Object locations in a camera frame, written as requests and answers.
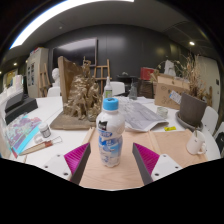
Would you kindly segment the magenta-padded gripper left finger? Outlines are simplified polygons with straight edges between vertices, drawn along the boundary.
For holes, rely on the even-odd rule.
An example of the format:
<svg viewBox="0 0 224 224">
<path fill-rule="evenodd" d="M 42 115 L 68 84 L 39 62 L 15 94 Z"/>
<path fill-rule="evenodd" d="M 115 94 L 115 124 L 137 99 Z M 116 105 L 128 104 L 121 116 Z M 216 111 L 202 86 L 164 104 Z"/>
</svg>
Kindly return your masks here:
<svg viewBox="0 0 224 224">
<path fill-rule="evenodd" d="M 45 163 L 42 168 L 78 185 L 82 179 L 90 153 L 90 144 L 86 143 L 65 155 L 57 154 Z"/>
</svg>

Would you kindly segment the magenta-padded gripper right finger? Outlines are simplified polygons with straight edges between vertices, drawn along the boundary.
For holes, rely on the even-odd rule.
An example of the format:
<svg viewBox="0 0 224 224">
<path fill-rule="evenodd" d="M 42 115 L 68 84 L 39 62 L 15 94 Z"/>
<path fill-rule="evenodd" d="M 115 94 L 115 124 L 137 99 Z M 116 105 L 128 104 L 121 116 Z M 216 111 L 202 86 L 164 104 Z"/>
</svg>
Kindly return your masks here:
<svg viewBox="0 0 224 224">
<path fill-rule="evenodd" d="M 132 153 L 145 185 L 182 169 L 169 155 L 159 155 L 137 143 L 133 144 Z"/>
</svg>

